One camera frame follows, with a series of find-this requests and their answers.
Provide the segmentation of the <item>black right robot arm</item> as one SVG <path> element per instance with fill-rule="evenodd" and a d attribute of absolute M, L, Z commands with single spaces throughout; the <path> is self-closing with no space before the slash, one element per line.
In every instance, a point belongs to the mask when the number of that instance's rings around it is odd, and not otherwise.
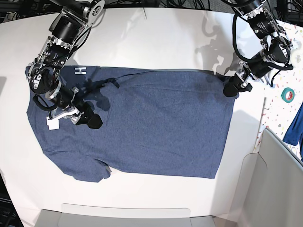
<path fill-rule="evenodd" d="M 100 116 L 79 96 L 77 87 L 67 88 L 60 81 L 60 71 L 82 47 L 80 39 L 88 38 L 105 1 L 55 0 L 53 3 L 62 10 L 51 24 L 51 36 L 27 74 L 30 90 L 34 93 L 33 101 L 48 112 L 46 121 L 50 130 L 59 128 L 61 118 L 69 118 L 75 125 L 98 129 L 103 124 Z"/>

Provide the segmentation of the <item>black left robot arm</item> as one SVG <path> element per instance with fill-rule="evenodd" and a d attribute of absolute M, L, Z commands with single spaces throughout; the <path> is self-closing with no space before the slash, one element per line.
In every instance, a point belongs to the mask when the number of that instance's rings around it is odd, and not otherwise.
<path fill-rule="evenodd" d="M 250 92 L 252 85 L 249 83 L 249 79 L 253 81 L 261 79 L 273 69 L 281 72 L 294 68 L 290 63 L 293 44 L 270 10 L 263 6 L 264 2 L 264 0 L 223 1 L 235 13 L 232 21 L 232 45 L 235 54 L 240 59 L 240 68 L 224 86 L 223 94 L 226 97 L 235 97 L 240 92 Z M 237 46 L 236 23 L 238 18 L 249 24 L 262 45 L 262 50 L 251 59 L 241 55 Z"/>

